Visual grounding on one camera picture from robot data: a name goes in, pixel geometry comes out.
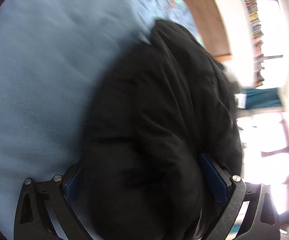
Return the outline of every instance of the black fabric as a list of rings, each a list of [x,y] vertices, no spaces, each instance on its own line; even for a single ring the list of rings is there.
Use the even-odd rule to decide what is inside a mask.
[[[222,70],[182,26],[159,20],[106,75],[84,139],[91,219],[105,240],[181,240],[219,212],[204,151],[240,174],[235,100]]]

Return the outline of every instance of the colorful pattern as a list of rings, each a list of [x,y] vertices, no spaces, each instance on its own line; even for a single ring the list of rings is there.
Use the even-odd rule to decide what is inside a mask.
[[[183,0],[135,0],[142,8],[137,8],[137,13],[149,11],[155,19],[174,21],[187,28],[196,40],[203,46],[202,37],[198,32],[191,12]]]

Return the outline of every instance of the teal curtain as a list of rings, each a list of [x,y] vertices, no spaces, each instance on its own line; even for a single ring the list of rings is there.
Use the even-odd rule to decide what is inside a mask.
[[[246,89],[246,110],[268,107],[282,107],[278,88]]]

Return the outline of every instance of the bed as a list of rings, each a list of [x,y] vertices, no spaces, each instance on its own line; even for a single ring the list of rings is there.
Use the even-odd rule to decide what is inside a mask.
[[[1,5],[0,230],[7,239],[23,181],[49,180],[80,159],[81,127],[99,80],[132,45],[148,42],[155,19],[183,25],[202,43],[183,0]]]

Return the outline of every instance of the metal rivet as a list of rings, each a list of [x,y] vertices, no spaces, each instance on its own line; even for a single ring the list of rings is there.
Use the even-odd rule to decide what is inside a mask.
[[[25,179],[25,182],[24,182],[26,185],[29,185],[31,183],[31,179]]]
[[[235,182],[239,182],[241,180],[241,177],[238,176],[238,175],[233,175],[232,176],[232,179],[235,181]]]
[[[55,182],[61,181],[61,175],[56,175],[56,176],[54,176],[54,177],[53,177],[53,180],[54,180]]]

